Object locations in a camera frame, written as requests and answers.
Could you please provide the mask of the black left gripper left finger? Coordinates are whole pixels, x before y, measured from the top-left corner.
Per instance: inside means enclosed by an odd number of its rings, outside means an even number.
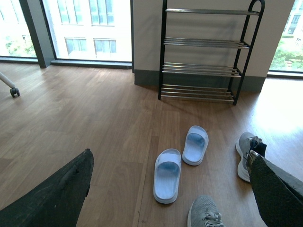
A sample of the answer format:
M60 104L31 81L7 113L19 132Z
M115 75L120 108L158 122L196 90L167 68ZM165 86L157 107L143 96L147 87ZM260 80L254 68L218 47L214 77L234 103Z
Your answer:
M2 227L74 227L90 189L94 157L86 149L0 212Z

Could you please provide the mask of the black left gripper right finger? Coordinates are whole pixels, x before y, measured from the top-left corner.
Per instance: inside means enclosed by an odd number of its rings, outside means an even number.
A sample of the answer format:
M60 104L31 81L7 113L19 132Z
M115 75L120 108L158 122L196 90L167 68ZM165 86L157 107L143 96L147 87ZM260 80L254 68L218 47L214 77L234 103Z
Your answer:
M268 227L301 227L303 182L253 150L248 155L247 169L265 224Z

